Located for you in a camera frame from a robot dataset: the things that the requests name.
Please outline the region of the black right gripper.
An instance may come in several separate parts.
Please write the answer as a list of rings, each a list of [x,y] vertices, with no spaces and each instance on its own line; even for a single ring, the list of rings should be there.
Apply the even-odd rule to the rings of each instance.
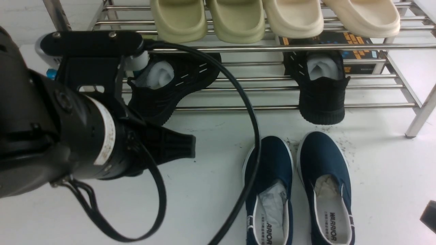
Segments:
[[[436,234],[436,201],[428,202],[419,220]]]

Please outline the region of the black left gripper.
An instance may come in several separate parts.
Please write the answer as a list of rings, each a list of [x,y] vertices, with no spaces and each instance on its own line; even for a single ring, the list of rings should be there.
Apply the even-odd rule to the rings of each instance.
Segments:
[[[56,144],[56,179],[70,176],[109,180],[132,168],[135,157],[127,149],[132,129],[114,118],[101,102],[69,89],[56,90],[59,142]],[[138,120],[138,137],[150,156],[138,170],[177,159],[195,158],[196,138]]]

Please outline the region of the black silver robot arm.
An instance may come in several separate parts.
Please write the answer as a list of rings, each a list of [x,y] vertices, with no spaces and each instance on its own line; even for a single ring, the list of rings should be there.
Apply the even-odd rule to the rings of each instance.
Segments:
[[[43,54],[61,57],[54,80],[27,67],[17,45],[1,28],[1,197],[50,183],[73,193],[90,220],[122,243],[145,240],[161,227],[167,193],[158,166],[195,157],[193,135],[143,118],[121,96],[124,62],[146,51],[175,49],[222,72],[239,93],[255,135],[254,165],[229,217],[214,237],[222,239],[254,188],[261,161],[275,143],[262,140],[255,109],[222,63],[193,47],[145,39],[134,31],[66,31],[42,37]],[[84,179],[112,180],[148,169],[159,197],[153,226],[138,238],[116,231],[101,214]]]

